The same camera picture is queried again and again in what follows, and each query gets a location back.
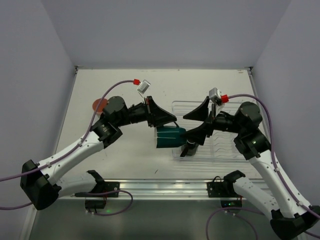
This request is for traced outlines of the black ceramic mug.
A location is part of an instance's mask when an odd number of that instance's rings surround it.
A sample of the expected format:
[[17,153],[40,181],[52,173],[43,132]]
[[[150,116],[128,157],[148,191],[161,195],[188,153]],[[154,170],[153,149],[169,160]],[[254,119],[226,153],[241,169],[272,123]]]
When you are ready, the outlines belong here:
[[198,147],[199,144],[187,141],[184,145],[181,146],[180,157],[193,157],[197,153]]

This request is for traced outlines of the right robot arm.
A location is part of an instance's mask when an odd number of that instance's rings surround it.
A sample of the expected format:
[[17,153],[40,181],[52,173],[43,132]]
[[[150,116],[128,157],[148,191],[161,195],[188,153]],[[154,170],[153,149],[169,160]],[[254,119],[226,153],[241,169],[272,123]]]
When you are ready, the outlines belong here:
[[234,115],[218,112],[218,107],[223,107],[227,100],[224,95],[209,107],[210,99],[206,97],[201,105],[183,116],[202,124],[186,131],[183,136],[203,145],[214,131],[235,133],[236,149],[258,171],[271,194],[254,185],[239,170],[223,177],[222,189],[228,195],[247,199],[266,216],[280,239],[292,240],[319,221],[320,207],[303,197],[277,160],[271,142],[259,129],[263,117],[258,105],[245,101]]

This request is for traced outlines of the pink plastic cup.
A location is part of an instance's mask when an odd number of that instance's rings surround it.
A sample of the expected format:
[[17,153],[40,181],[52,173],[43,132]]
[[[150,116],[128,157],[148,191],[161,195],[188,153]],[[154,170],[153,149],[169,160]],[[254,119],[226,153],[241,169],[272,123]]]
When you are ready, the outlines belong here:
[[92,110],[97,116],[103,113],[104,107],[108,104],[108,100],[105,98],[98,98],[92,103]]

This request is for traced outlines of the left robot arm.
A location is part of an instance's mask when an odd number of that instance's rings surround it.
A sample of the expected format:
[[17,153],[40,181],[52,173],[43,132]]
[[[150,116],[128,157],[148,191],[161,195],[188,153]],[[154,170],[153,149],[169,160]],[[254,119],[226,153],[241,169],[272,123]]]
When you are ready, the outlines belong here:
[[95,170],[88,170],[81,181],[66,182],[64,175],[86,158],[100,152],[121,136],[122,126],[147,122],[150,128],[162,127],[177,120],[172,113],[159,107],[151,96],[127,107],[120,96],[113,96],[103,108],[99,120],[76,142],[53,156],[35,163],[28,160],[22,165],[20,187],[37,210],[44,210],[58,198],[86,191],[103,190],[103,179]]

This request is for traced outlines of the teal ceramic mug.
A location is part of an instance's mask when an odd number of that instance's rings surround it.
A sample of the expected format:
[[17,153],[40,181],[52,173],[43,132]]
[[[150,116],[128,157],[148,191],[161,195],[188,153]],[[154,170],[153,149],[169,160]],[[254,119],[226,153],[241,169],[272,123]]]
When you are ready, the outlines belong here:
[[157,149],[178,148],[187,142],[183,137],[185,128],[177,126],[160,126],[155,129],[155,147]]

